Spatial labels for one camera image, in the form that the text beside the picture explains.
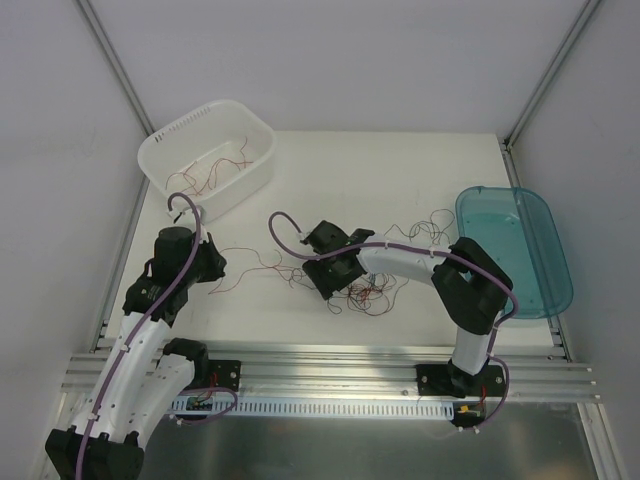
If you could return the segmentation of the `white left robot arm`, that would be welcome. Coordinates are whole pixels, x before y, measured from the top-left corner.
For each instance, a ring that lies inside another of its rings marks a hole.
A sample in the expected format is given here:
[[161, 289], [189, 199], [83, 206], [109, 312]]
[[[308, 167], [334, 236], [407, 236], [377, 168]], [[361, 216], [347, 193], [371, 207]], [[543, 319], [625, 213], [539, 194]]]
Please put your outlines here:
[[162, 229], [142, 274], [127, 289], [114, 346], [70, 425], [45, 451], [63, 479], [136, 479], [145, 448], [171, 402], [210, 377], [204, 344], [167, 341], [189, 289], [223, 277], [225, 258], [202, 227]]

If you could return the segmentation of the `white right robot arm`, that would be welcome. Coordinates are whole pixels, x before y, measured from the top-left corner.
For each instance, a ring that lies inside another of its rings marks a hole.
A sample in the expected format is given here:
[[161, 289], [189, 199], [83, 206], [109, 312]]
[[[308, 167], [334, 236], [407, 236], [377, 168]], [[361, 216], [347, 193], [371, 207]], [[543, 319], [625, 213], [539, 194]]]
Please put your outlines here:
[[437, 251], [368, 229], [348, 235], [321, 221], [301, 243], [318, 256], [305, 261], [303, 270], [326, 300], [368, 274], [393, 275], [433, 287], [457, 332], [444, 372], [429, 377], [427, 384], [457, 398], [483, 385], [496, 323], [513, 283], [476, 241], [461, 237], [449, 249]]

